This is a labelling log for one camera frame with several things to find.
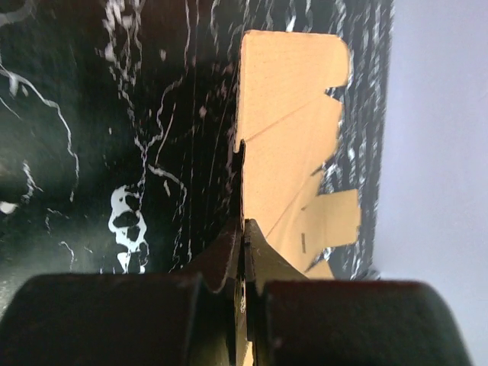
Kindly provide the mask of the brown cardboard box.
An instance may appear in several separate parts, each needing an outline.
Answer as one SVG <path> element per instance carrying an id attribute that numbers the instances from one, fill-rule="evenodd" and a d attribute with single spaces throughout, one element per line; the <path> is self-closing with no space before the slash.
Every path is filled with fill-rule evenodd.
<path id="1" fill-rule="evenodd" d="M 292 268 L 330 279 L 321 253 L 356 241 L 355 189 L 319 195 L 323 164 L 337 150 L 347 45 L 331 34 L 250 30 L 240 47 L 236 138 L 246 145 L 243 214 Z"/>

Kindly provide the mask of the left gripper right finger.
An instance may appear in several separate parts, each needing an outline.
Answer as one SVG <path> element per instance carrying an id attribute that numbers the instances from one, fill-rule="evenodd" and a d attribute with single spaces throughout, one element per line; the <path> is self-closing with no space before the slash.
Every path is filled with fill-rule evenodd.
<path id="1" fill-rule="evenodd" d="M 415 281 L 306 278 L 266 241 L 243 234 L 248 336 L 256 365 L 469 365 L 439 293 Z"/>

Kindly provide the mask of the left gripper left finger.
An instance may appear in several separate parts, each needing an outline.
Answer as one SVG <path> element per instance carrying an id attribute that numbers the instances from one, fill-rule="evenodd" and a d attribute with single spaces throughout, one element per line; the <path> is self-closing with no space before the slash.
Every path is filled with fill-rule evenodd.
<path id="1" fill-rule="evenodd" d="M 3 365 L 234 365 L 241 223 L 168 274 L 28 280 L 1 321 Z"/>

